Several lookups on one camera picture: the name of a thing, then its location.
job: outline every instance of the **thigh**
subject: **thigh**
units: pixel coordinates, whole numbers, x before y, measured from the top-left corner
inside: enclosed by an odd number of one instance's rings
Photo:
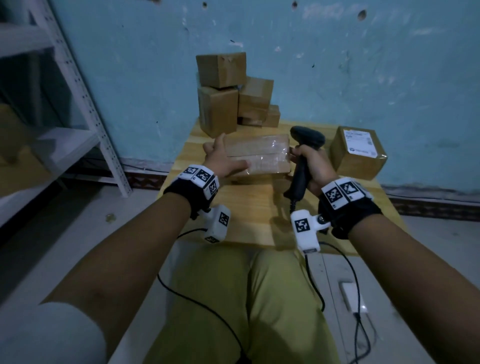
[[[206,245],[174,274],[172,288],[222,316],[244,348],[249,260],[240,248]],[[235,363],[240,349],[228,327],[205,308],[175,296],[144,363]]]
[[[248,299],[254,363],[339,363],[322,303],[298,251],[263,251],[253,261]]]

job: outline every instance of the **shelf board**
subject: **shelf board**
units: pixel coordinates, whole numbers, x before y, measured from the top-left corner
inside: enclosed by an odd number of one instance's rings
[[[98,136],[89,130],[69,128],[33,128],[32,148],[52,173],[47,183],[0,197],[0,226],[56,180],[72,164],[98,144]]]
[[[53,46],[48,34],[35,25],[0,23],[0,58]]]

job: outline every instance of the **wood grain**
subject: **wood grain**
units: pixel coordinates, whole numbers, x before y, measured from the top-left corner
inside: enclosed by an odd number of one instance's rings
[[[327,141],[325,148],[328,149],[337,125],[313,124],[281,120],[278,128],[258,128],[246,125],[238,125],[235,135],[237,136],[258,136],[289,134],[290,128],[294,125],[307,126],[322,132]],[[210,142],[198,122],[192,128],[182,151],[178,155],[172,170],[160,190],[170,185],[172,179],[187,168],[190,164],[202,164],[205,153],[202,144]],[[295,146],[296,142],[290,138],[290,145]],[[382,209],[382,212],[396,225],[406,231],[406,226],[397,213],[385,192],[377,180],[359,182],[368,189],[374,196],[375,203]],[[214,205],[224,204],[231,213],[228,226],[226,242],[235,244],[249,244],[260,247],[275,248],[278,250],[292,249],[295,247],[295,238],[289,219],[289,200],[283,197],[283,192],[289,187],[290,182],[283,175],[251,176],[236,179],[225,179],[220,181],[222,188],[218,192]],[[309,191],[305,198],[297,203],[297,209],[307,209],[312,215],[317,214],[318,198]],[[189,221],[183,231],[200,227],[201,221]],[[355,248],[348,240],[339,240],[332,236],[318,234],[320,241],[325,241],[342,249],[347,255],[358,255]],[[191,234],[188,239],[200,240],[196,233]],[[322,252],[336,253],[331,248],[322,247]]]

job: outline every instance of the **white power adapter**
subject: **white power adapter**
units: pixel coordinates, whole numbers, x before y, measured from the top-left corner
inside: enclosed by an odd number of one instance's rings
[[[340,282],[340,290],[342,291],[343,299],[347,305],[347,309],[352,313],[358,312],[359,297],[357,293],[357,285],[353,282]],[[367,313],[368,309],[360,294],[360,313]]]

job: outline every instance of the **wooden tabletop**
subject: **wooden tabletop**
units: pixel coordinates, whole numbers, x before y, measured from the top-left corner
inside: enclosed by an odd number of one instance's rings
[[[236,136],[258,136],[289,134],[294,125],[307,126],[323,133],[326,137],[325,148],[328,149],[335,136],[337,125],[314,124],[281,120],[278,128],[254,127],[238,125]],[[178,155],[170,173],[165,180],[159,196],[170,185],[172,179],[187,168],[190,164],[202,164],[205,153],[202,144],[212,141],[198,124],[194,125],[190,136]],[[295,140],[290,138],[290,145],[294,146]],[[377,180],[359,182],[374,196],[374,202],[382,209],[382,212],[396,225],[406,231],[406,226],[386,196]],[[237,244],[249,244],[261,247],[276,248],[278,250],[292,249],[295,247],[295,238],[290,223],[289,203],[283,197],[283,192],[290,185],[284,176],[249,176],[237,180],[221,180],[222,186],[213,201],[213,205],[224,204],[231,211],[231,219],[228,225],[226,242]],[[317,214],[318,198],[309,191],[306,192],[302,201],[297,203],[297,210],[307,209],[312,215]],[[200,227],[200,221],[189,220],[183,231]],[[196,233],[185,236],[188,239],[199,240]],[[347,255],[358,255],[355,248],[348,240],[339,240],[331,233],[328,235],[318,234],[320,241],[336,245]],[[324,253],[336,253],[334,249],[322,247]]]

